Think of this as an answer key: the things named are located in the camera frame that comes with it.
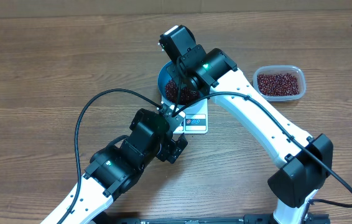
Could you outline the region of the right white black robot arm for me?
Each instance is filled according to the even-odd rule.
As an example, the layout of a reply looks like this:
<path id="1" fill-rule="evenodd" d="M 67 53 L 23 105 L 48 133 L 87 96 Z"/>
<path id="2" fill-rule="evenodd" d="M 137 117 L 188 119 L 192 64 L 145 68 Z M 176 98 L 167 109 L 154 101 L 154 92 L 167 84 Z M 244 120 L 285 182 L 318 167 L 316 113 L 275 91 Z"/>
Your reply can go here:
<path id="1" fill-rule="evenodd" d="M 277 197 L 276 209 L 245 215 L 244 223 L 329 223 L 328 215 L 308 211 L 331 172 L 329 138 L 313 138 L 291 123 L 252 87 L 235 61 L 217 48 L 206 52 L 187 27 L 169 29 L 159 45 L 171 60 L 167 73 L 231 113 L 278 167 L 267 181 Z"/>

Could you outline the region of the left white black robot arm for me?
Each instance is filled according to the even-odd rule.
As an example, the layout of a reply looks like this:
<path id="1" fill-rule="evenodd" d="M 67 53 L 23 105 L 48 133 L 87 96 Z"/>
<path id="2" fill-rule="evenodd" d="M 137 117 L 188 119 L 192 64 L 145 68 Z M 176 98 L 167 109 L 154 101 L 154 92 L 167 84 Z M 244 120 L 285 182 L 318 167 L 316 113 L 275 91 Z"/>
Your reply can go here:
<path id="1" fill-rule="evenodd" d="M 172 138 L 186 117 L 184 112 L 172 116 L 172 109 L 138 110 L 129 127 L 131 134 L 119 140 L 121 146 L 113 141 L 95 153 L 81 184 L 74 186 L 43 222 L 89 223 L 139 181 L 153 158 L 173 164 L 188 142 L 184 135 Z"/>

